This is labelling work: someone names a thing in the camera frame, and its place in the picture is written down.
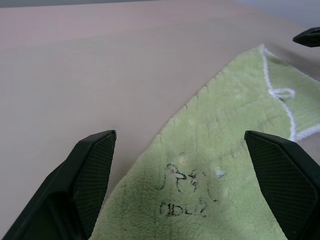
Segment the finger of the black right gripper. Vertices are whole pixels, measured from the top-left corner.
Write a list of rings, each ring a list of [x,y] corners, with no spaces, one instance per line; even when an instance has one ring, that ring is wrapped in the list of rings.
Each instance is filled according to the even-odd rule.
[[[292,41],[309,48],[320,47],[320,27],[305,30],[296,35]]]

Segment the light green fleece towel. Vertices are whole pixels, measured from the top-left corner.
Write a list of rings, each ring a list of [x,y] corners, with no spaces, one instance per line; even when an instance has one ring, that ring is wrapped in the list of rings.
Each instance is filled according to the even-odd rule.
[[[172,117],[114,188],[89,240],[287,240],[259,188],[247,130],[320,132],[320,82],[263,45]]]

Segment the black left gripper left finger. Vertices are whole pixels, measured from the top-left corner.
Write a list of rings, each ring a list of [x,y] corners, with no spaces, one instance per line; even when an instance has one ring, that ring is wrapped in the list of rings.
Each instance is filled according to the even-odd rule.
[[[110,177],[117,133],[80,140],[42,182],[2,240],[89,240]]]

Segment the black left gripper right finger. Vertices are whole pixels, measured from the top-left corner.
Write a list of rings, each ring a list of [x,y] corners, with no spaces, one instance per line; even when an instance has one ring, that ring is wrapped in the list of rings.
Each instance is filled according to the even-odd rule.
[[[244,134],[260,191],[287,240],[320,240],[320,165],[297,143]]]

